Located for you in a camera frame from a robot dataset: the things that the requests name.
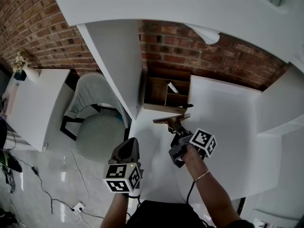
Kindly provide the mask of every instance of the gold bracelet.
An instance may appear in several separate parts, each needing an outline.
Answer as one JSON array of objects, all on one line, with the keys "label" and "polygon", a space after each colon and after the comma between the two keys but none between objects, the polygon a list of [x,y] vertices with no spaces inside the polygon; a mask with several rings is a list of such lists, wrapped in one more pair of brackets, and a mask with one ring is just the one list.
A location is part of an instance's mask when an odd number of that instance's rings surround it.
[{"label": "gold bracelet", "polygon": [[200,175],[194,182],[197,182],[199,179],[204,177],[207,173],[209,173],[209,171],[206,171],[204,174]]}]

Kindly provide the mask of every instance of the chair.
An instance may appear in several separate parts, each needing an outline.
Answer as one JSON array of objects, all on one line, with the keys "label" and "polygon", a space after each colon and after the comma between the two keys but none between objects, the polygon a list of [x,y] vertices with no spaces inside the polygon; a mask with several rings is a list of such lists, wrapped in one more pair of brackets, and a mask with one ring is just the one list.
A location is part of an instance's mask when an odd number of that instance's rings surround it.
[{"label": "chair", "polygon": [[[86,119],[77,118],[88,106],[98,111],[101,109],[101,113]],[[129,121],[105,77],[100,73],[89,73],[78,80],[60,130],[76,141],[76,150],[80,155],[92,161],[107,162],[113,149],[128,138]],[[81,123],[77,136],[66,129],[67,122]]]}]

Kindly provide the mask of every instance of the chair seat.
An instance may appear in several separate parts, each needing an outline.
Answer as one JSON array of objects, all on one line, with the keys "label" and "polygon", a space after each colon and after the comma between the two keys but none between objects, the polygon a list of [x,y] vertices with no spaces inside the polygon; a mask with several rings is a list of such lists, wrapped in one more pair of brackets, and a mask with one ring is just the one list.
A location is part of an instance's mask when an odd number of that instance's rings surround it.
[{"label": "chair seat", "polygon": [[88,160],[107,164],[113,149],[124,141],[124,131],[123,121],[114,115],[89,116],[78,131],[76,150]]}]

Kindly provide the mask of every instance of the white desk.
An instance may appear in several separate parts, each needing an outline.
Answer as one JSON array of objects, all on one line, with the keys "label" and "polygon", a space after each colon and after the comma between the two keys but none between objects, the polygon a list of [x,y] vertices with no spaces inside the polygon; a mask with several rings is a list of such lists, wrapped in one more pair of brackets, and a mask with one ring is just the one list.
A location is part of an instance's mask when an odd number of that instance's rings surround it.
[{"label": "white desk", "polygon": [[17,81],[12,77],[3,95],[8,96],[13,84],[19,85],[12,113],[6,121],[38,151],[46,148],[45,137],[51,114],[69,72],[69,69],[42,69],[35,83],[28,78]]},{"label": "white desk", "polygon": [[[252,100],[260,92],[216,80],[191,76],[191,117],[182,125],[215,134],[217,147],[205,162],[231,199],[253,195],[276,186],[280,170],[281,137],[257,135]],[[169,154],[174,135],[153,119],[173,116],[140,109],[129,137],[136,137],[144,169],[141,197],[162,202],[185,202],[192,184],[186,166],[177,168]],[[201,203],[196,189],[190,203]]]}]

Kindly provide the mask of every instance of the hand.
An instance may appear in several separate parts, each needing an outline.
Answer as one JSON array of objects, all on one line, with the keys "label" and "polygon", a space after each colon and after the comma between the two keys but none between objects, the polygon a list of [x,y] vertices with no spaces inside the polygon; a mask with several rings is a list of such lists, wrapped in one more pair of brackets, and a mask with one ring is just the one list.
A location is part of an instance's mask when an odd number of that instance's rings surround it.
[{"label": "hand", "polygon": [[200,175],[207,172],[208,168],[199,156],[197,149],[192,144],[188,144],[186,147],[187,152],[181,159],[186,163],[192,178],[196,180]]}]

